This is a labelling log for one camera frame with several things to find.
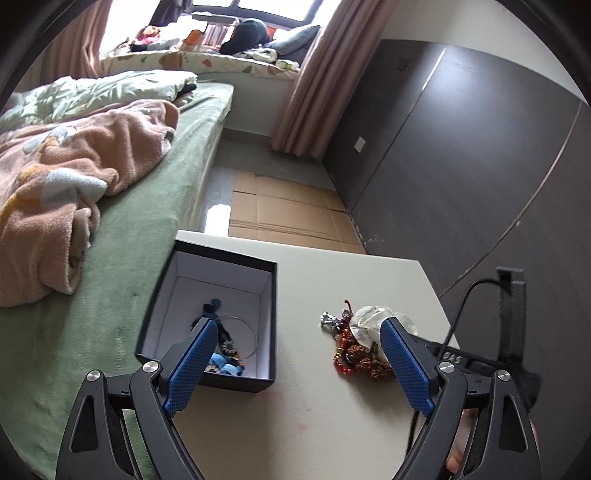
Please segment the dark gray wall panel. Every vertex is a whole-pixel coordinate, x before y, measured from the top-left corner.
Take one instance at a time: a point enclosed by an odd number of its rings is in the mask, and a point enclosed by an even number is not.
[[[402,127],[443,45],[383,40],[324,156],[345,206],[352,209]],[[359,154],[359,137],[367,142]]]
[[[520,65],[448,47],[352,210],[367,252],[419,260],[443,291],[534,193],[578,104]]]
[[[532,419],[544,478],[567,470],[591,431],[591,110],[585,105],[556,169],[523,219],[486,259],[441,299],[448,315],[469,283],[495,267],[525,269],[525,364],[544,384]],[[460,346],[496,357],[498,289],[478,287],[457,330]]]

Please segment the wall outlet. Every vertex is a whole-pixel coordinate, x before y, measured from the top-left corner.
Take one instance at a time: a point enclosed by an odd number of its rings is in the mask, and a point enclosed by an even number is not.
[[[355,142],[355,150],[357,150],[357,153],[361,153],[361,151],[363,150],[365,146],[365,140],[361,137],[359,137],[357,139],[357,141]]]

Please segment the person's hand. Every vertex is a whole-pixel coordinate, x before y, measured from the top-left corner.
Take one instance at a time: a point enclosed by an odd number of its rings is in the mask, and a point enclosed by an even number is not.
[[[466,450],[466,445],[468,443],[468,437],[470,436],[470,430],[472,429],[472,424],[474,423],[474,415],[476,413],[476,409],[472,408],[470,410],[464,410],[462,412],[462,419],[460,420],[460,424],[457,428],[456,438],[453,441],[452,449],[449,452],[449,456],[447,457],[447,461],[445,467],[448,471],[453,473],[454,475],[457,474],[457,471],[462,464],[462,456],[464,455],[464,451]],[[539,449],[538,444],[538,432],[536,431],[534,424],[531,423],[531,429],[534,431],[534,438],[535,438],[535,445]]]

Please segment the green bed sheet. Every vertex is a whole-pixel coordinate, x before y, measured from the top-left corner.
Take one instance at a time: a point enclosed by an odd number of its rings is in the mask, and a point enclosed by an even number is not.
[[[139,367],[135,345],[150,295],[177,230],[189,223],[232,93],[230,85],[200,83],[195,100],[181,109],[163,161],[136,185],[99,202],[100,227],[74,295],[54,293],[0,309],[0,423],[21,458],[43,478],[55,477],[84,375],[95,368],[120,375]],[[137,425],[129,429],[137,438]],[[137,449],[138,462],[145,465],[145,450]]]

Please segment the window frame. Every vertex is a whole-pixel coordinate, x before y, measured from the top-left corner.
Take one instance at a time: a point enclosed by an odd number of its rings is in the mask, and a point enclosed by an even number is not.
[[[281,15],[261,12],[260,10],[251,10],[249,8],[241,8],[238,6],[240,0],[232,0],[229,7],[209,7],[207,5],[193,5],[192,13],[195,12],[210,12],[213,15],[228,15],[230,17],[239,18],[257,18],[262,20],[269,26],[277,28],[296,28],[304,25],[310,25],[316,16],[316,12],[322,5],[323,0],[314,0],[305,19],[302,21],[294,20],[293,18],[282,17]]]

